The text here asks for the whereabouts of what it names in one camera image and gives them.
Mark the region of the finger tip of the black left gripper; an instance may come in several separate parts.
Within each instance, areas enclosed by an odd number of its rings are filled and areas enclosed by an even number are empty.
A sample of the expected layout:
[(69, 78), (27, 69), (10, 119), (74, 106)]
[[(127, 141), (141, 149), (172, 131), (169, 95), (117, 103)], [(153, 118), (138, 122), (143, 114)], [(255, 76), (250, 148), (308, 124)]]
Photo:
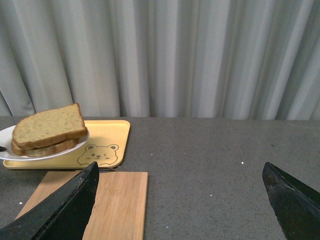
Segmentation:
[(0, 152), (4, 152), (4, 151), (7, 151), (7, 148), (3, 147), (3, 146), (0, 146)]

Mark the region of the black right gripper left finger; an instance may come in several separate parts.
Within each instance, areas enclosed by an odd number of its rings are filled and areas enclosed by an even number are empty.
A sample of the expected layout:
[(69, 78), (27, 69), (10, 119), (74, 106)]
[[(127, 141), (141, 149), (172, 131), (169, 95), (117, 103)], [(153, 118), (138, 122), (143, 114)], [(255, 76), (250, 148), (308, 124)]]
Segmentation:
[(1, 228), (2, 240), (81, 240), (99, 183), (96, 162), (71, 178), (30, 211)]

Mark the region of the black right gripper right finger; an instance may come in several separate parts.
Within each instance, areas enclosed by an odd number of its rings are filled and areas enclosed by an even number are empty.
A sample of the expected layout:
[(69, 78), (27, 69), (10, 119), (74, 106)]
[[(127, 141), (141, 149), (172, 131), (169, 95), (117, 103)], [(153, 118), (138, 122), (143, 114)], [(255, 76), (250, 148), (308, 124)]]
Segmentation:
[(262, 171), (269, 203), (288, 240), (320, 238), (320, 193), (270, 162)]

